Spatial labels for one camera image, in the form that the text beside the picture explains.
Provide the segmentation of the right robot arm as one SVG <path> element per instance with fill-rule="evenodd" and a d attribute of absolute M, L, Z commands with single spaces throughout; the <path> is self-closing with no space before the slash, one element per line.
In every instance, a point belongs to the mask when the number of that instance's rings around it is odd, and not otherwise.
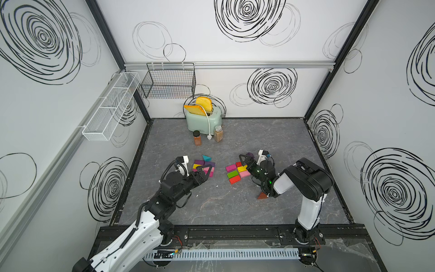
<path fill-rule="evenodd" d="M 239 159 L 252 178 L 258 180 L 256 185 L 266 197 L 279 197 L 292 188 L 299 190 L 302 203 L 293 233 L 300 244 L 313 241 L 323 203 L 334 185 L 330 174 L 307 158 L 297 160 L 281 173 L 276 173 L 269 155 L 259 163 L 250 154 L 240 154 Z"/>

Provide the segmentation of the magenta block bottom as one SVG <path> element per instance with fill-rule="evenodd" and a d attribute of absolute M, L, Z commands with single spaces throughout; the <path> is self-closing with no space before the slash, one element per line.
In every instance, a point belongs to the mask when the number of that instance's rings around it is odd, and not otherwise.
<path fill-rule="evenodd" d="M 226 170 L 228 173 L 230 173 L 230 172 L 232 172 L 232 171 L 235 171 L 235 170 L 237 170 L 237 165 L 232 164 L 232 165 L 226 166 L 225 170 Z"/>

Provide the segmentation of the brown triangle block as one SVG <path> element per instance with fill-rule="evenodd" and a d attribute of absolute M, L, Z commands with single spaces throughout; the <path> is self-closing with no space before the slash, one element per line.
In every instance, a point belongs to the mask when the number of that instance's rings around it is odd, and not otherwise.
<path fill-rule="evenodd" d="M 267 199 L 267 198 L 268 198 L 268 195 L 263 193 L 263 192 L 260 193 L 259 196 L 257 197 L 258 200 L 260 200 L 260 199 Z"/>

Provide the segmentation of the light pink block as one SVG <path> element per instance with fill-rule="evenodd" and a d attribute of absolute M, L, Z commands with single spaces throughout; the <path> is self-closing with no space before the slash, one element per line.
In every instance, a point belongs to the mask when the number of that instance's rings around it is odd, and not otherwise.
<path fill-rule="evenodd" d="M 239 172 L 239 175 L 241 178 L 245 178 L 245 177 L 250 176 L 250 172 L 249 171 L 242 171 L 242 172 Z"/>

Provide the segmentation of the teal triangle block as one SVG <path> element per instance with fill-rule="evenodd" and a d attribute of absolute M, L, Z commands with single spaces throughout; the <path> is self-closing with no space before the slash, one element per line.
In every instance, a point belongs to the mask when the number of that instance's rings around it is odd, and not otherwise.
<path fill-rule="evenodd" d="M 212 161 L 212 158 L 209 157 L 209 156 L 207 156 L 207 155 L 202 155 L 202 157 L 203 157 L 203 160 L 204 160 L 205 162 L 210 162 L 210 161 Z"/>

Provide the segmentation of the green block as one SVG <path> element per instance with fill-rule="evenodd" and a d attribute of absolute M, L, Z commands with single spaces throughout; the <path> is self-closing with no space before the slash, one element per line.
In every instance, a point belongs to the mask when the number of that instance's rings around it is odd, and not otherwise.
<path fill-rule="evenodd" d="M 227 177 L 228 177 L 229 179 L 231 179 L 231 178 L 233 178 L 233 177 L 236 177 L 236 176 L 238 176 L 238 175 L 239 175 L 239 172 L 238 172 L 237 170 L 234 170 L 234 171 L 232 171 L 232 172 L 227 173 Z"/>

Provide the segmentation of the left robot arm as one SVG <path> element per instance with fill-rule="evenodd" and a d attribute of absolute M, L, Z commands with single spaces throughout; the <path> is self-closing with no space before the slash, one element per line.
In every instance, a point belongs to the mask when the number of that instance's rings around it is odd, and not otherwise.
<path fill-rule="evenodd" d="M 177 202 L 206 182 L 212 165 L 200 165 L 195 171 L 174 160 L 160 178 L 159 190 L 141 204 L 137 218 L 115 241 L 90 260 L 81 258 L 74 272 L 128 272 L 148 253 L 162 244 L 170 244 L 174 225 L 168 221 L 179 208 Z"/>

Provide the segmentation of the brown spice jar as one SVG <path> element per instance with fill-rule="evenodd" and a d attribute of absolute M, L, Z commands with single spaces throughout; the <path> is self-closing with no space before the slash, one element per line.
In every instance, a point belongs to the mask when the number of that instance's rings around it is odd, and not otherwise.
<path fill-rule="evenodd" d="M 201 133 L 199 130 L 193 131 L 194 143 L 196 146 L 202 145 Z"/>

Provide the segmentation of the beige spice jar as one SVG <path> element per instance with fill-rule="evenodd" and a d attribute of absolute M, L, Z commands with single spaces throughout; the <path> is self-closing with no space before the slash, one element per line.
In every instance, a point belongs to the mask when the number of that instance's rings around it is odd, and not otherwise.
<path fill-rule="evenodd" d="M 217 125 L 214 129 L 214 139 L 216 142 L 221 142 L 223 140 L 223 128 L 221 125 Z"/>

